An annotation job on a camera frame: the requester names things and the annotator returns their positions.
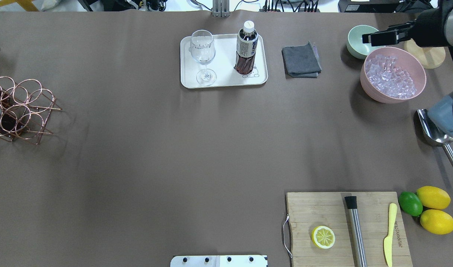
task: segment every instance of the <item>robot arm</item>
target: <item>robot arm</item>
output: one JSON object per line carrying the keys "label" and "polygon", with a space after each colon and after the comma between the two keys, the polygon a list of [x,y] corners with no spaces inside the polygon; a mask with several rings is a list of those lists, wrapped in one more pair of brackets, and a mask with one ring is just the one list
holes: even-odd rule
{"label": "robot arm", "polygon": [[439,7],[423,11],[414,21],[362,35],[363,43],[372,46],[395,45],[409,39],[420,47],[453,46],[453,0],[439,0]]}

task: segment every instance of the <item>lemon slice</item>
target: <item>lemon slice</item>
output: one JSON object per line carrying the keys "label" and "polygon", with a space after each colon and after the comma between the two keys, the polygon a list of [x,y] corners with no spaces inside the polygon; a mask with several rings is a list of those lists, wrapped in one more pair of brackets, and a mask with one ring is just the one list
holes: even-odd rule
{"label": "lemon slice", "polygon": [[327,226],[317,226],[312,231],[312,242],[320,248],[330,248],[335,244],[335,234]]}

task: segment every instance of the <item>folded towel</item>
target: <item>folded towel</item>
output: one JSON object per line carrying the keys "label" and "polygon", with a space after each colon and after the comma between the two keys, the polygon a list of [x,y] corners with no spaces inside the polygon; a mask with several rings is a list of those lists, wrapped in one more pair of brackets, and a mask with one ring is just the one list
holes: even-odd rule
{"label": "folded towel", "polygon": [[311,42],[299,47],[284,47],[282,56],[287,73],[294,78],[317,78],[322,71],[317,48]]}

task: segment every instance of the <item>lemon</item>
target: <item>lemon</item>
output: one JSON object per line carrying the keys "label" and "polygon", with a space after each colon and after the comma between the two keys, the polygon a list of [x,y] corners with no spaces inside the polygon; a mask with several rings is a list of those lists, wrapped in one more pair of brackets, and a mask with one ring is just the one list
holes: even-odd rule
{"label": "lemon", "polygon": [[443,210],[450,204],[450,196],[441,188],[434,186],[423,186],[416,190],[416,195],[423,206]]}
{"label": "lemon", "polygon": [[320,248],[330,248],[335,244],[335,234],[327,226],[317,226],[312,231],[312,242]]}
{"label": "lemon", "polygon": [[453,218],[440,210],[427,210],[421,213],[421,225],[436,235],[445,235],[453,231]]}

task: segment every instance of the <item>cutting board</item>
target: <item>cutting board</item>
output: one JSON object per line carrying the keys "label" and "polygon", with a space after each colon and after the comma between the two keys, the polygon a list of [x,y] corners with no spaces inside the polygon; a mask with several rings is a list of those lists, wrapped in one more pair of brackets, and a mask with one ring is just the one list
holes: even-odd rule
{"label": "cutting board", "polygon": [[[288,192],[292,267],[355,267],[353,235],[344,197],[357,196],[365,256],[369,267],[386,267],[383,239],[388,234],[388,207],[398,205],[396,192]],[[312,230],[325,225],[335,244],[324,250],[311,240]],[[403,217],[398,208],[393,238],[393,267],[412,267]]]}

